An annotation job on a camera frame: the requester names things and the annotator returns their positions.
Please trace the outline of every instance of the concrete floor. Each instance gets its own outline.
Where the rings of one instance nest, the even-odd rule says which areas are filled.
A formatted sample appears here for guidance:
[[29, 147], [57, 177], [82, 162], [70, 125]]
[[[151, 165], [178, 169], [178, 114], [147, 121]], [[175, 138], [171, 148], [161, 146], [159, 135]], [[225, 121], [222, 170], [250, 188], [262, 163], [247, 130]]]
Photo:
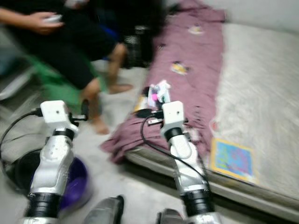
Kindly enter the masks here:
[[[103, 116], [112, 131], [123, 122], [133, 108], [145, 77], [146, 71], [144, 69], [122, 71], [121, 81], [132, 83], [135, 89], [119, 95], [101, 95], [104, 109]], [[26, 91], [30, 93], [30, 91], [25, 89], [21, 95], [24, 96]], [[5, 102], [5, 106], [14, 110], [14, 107], [20, 103], [21, 95]], [[30, 123], [28, 121], [27, 125], [20, 127], [20, 132], [28, 130], [28, 127], [31, 127], [32, 130], [35, 127], [40, 128], [39, 124], [30, 120]], [[183, 212], [181, 201], [178, 199], [175, 190], [128, 173], [124, 171], [121, 165], [117, 166], [109, 161], [109, 155], [99, 149], [99, 145], [107, 140], [109, 135], [96, 135], [93, 127], [88, 123], [82, 123], [80, 128], [80, 135], [74, 140], [74, 150], [89, 169], [94, 185], [94, 194], [84, 207], [64, 217], [62, 219], [63, 224], [81, 224], [88, 212], [100, 200], [119, 194], [124, 195], [126, 199], [122, 219], [122, 223], [124, 224], [154, 224], [157, 213], [164, 208], [177, 209]], [[1, 223], [15, 223], [22, 217], [25, 208], [26, 199], [13, 192], [6, 184], [3, 175], [1, 175]], [[262, 224], [251, 217], [232, 210], [227, 210], [219, 206], [217, 210], [221, 213], [224, 224]]]

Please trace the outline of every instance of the white wall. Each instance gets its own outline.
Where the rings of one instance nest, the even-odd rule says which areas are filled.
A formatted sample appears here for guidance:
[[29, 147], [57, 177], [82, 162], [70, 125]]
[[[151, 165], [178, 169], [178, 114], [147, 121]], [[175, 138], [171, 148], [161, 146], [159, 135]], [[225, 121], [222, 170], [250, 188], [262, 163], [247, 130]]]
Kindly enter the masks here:
[[[166, 0], [167, 4], [179, 0]], [[234, 23], [299, 33], [299, 0], [202, 0]]]

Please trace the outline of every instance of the black pants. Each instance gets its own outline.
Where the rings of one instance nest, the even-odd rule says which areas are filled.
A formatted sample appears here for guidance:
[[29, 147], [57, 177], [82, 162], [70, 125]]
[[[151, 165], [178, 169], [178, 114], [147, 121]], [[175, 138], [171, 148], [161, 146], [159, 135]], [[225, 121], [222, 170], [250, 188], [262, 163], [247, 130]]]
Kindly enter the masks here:
[[13, 29], [17, 40], [39, 59], [56, 69], [76, 88], [85, 88], [94, 76], [83, 55], [95, 61], [109, 55], [117, 42], [87, 16], [73, 12], [64, 15], [64, 26], [43, 36]]

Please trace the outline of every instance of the pink object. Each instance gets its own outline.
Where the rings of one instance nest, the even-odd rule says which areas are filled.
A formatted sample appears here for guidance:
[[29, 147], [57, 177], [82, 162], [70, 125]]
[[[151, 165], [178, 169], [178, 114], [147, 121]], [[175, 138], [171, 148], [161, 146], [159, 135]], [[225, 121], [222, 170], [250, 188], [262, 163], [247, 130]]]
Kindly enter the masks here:
[[157, 96], [157, 94], [153, 94], [151, 97], [152, 97], [152, 99], [153, 99], [154, 101], [157, 101], [157, 100], [158, 100], [158, 96]]
[[[171, 100], [184, 103], [188, 127], [198, 130], [195, 142], [202, 156], [209, 152], [212, 133], [209, 122], [215, 116], [215, 96], [222, 67], [224, 12], [213, 10], [198, 0], [183, 0], [181, 12], [165, 25], [163, 33], [155, 39], [155, 46], [165, 44], [156, 52], [144, 86], [157, 84], [162, 79], [170, 84]], [[201, 26], [203, 35], [193, 35], [188, 29]], [[190, 70], [182, 76], [170, 70], [173, 62], [180, 61]], [[131, 115], [113, 133], [101, 148], [111, 153], [113, 162], [121, 162], [125, 152], [143, 145], [140, 126], [143, 119]], [[160, 126], [145, 125], [146, 138], [167, 149], [167, 142], [160, 136]]]

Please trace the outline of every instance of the mattress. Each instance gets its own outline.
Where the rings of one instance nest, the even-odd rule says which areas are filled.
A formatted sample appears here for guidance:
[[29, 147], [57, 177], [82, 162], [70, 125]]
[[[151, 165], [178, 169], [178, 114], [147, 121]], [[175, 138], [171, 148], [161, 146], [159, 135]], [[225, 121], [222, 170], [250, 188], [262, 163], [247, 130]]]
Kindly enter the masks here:
[[[212, 190], [299, 223], [299, 37], [237, 24], [225, 24], [223, 35], [217, 137], [254, 150], [258, 183], [209, 172]], [[147, 148], [127, 151], [126, 158], [173, 175], [170, 160]]]

